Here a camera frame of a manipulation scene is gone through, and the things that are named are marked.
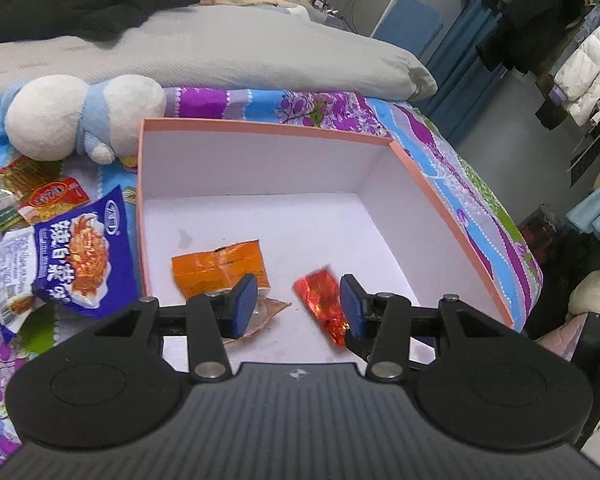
blue snack bag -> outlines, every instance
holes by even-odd
[[[36,298],[97,319],[138,298],[120,187],[93,204],[5,233],[1,325],[17,333],[40,305]]]

black round joint cover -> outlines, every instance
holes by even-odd
[[[63,449],[103,449],[148,434],[176,409],[177,373],[154,352],[125,338],[68,343],[22,367],[8,385],[19,436]]]
[[[445,433],[485,449],[523,452],[574,442],[589,416],[585,375],[535,343],[462,342],[420,372],[418,403]]]

barcode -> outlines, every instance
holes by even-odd
[[[0,310],[0,321],[6,327],[10,326],[14,321],[16,321],[17,317],[18,314],[12,312],[9,307]]]

beige blanket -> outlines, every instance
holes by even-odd
[[[127,73],[164,87],[352,91],[388,100],[436,92],[432,76],[405,50],[253,7],[159,12],[115,44],[69,36],[0,44],[0,92],[43,75],[94,84]]]

blue curtain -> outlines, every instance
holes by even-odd
[[[490,72],[475,51],[499,16],[480,0],[471,0],[427,63],[438,92],[413,105],[433,121],[452,146],[469,132],[507,72],[502,65]]]

